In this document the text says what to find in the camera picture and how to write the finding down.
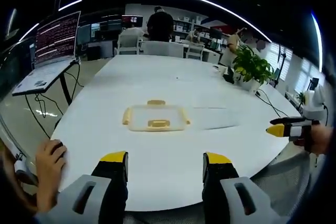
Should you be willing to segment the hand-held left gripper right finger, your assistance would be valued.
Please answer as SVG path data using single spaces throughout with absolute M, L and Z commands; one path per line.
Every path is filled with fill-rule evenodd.
M 286 223 L 269 196 L 248 177 L 240 177 L 224 155 L 203 154 L 202 200 L 205 223 Z

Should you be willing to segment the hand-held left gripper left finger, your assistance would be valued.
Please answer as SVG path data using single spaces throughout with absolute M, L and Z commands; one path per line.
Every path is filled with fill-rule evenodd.
M 100 159 L 58 195 L 54 223 L 123 223 L 128 198 L 128 152 Z

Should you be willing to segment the person's right hand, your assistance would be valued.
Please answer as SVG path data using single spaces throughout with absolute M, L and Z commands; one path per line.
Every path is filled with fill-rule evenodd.
M 331 126 L 324 126 L 321 124 L 312 125 L 310 131 L 312 139 L 310 153 L 326 155 L 331 143 L 333 131 L 334 128 Z

